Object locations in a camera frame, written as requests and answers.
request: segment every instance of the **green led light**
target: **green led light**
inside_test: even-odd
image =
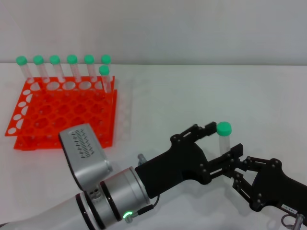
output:
[[[127,216],[131,216],[133,214],[133,212],[128,211],[124,214],[123,218],[126,218]]]

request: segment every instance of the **label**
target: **label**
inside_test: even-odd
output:
[[[285,209],[285,210],[287,210],[287,211],[289,211],[289,212],[292,212],[293,214],[296,214],[296,213],[297,213],[296,210],[294,210],[293,208],[290,208],[290,207],[287,206],[287,205],[282,205],[282,208]]]

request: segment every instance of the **white table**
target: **white table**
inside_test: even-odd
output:
[[[80,69],[86,74],[85,65]],[[47,210],[79,189],[61,150],[16,151],[15,138],[3,136],[24,79],[16,64],[0,64],[0,73],[3,223]],[[288,176],[307,184],[307,67],[114,65],[112,73],[119,79],[118,116],[115,145],[106,153],[115,172],[137,166],[138,153],[151,159],[168,150],[169,138],[195,123],[226,120],[233,126],[231,143],[244,145],[244,157],[278,158]],[[217,135],[198,144],[208,160],[219,156]],[[252,182],[255,174],[245,176]],[[284,229],[284,212],[253,212],[231,185],[225,177],[206,186],[185,181],[163,193],[155,210],[111,229]]]

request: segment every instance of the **green test tube cap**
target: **green test tube cap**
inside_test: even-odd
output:
[[[85,56],[84,56],[84,62],[85,62],[87,65],[92,65],[92,64],[94,64],[94,62],[95,62],[94,56],[91,55],[91,54],[85,55]]]
[[[23,66],[25,64],[28,63],[27,59],[25,58],[25,56],[19,56],[18,58],[16,58],[16,62],[19,66]]]
[[[217,124],[216,131],[217,131],[218,135],[220,135],[222,137],[227,137],[232,132],[231,124],[229,122],[222,121],[222,122]]]
[[[101,75],[108,75],[110,73],[109,67],[108,66],[99,67],[99,73]]]
[[[101,63],[105,65],[111,64],[111,56],[109,54],[105,54],[101,56]]]
[[[78,63],[78,59],[77,56],[74,54],[68,55],[67,56],[67,62],[71,65],[77,64]]]
[[[43,58],[43,56],[41,56],[41,55],[36,55],[36,56],[33,58],[33,62],[34,62],[34,64],[36,64],[36,65],[41,65],[41,64],[44,63],[44,58]]]
[[[50,61],[50,63],[51,63],[52,65],[58,65],[58,64],[61,62],[61,60],[60,60],[60,58],[59,58],[58,55],[52,55],[52,56],[50,56],[49,61]]]

